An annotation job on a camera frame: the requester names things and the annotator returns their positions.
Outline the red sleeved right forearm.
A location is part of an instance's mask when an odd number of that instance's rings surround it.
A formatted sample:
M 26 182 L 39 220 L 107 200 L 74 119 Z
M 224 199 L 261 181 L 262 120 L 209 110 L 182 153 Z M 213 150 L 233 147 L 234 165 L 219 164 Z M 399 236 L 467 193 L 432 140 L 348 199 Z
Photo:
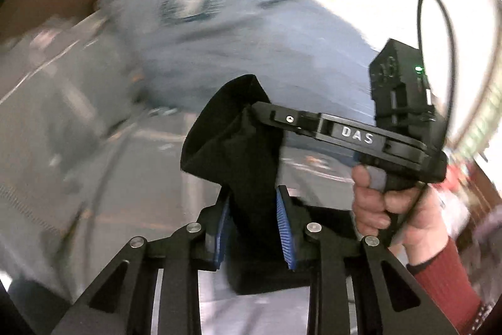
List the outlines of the red sleeved right forearm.
M 494 305 L 484 304 L 471 286 L 451 238 L 431 260 L 416 266 L 408 264 L 407 269 L 458 334 L 482 333 L 483 323 L 494 310 Z

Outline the right hand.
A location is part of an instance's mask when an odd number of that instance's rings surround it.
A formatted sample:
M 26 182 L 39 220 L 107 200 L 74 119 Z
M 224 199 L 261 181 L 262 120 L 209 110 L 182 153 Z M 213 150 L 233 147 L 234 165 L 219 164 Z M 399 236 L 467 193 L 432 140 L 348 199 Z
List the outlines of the right hand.
M 403 245 L 409 264 L 416 266 L 438 255 L 449 241 L 447 227 L 441 217 L 440 201 L 429 189 L 418 203 L 418 188 L 381 193 L 374 188 L 372 177 L 379 170 L 357 165 L 351 176 L 354 181 L 352 211 L 356 228 L 362 235 L 377 235 L 391 224 L 390 215 L 411 211 L 397 243 Z

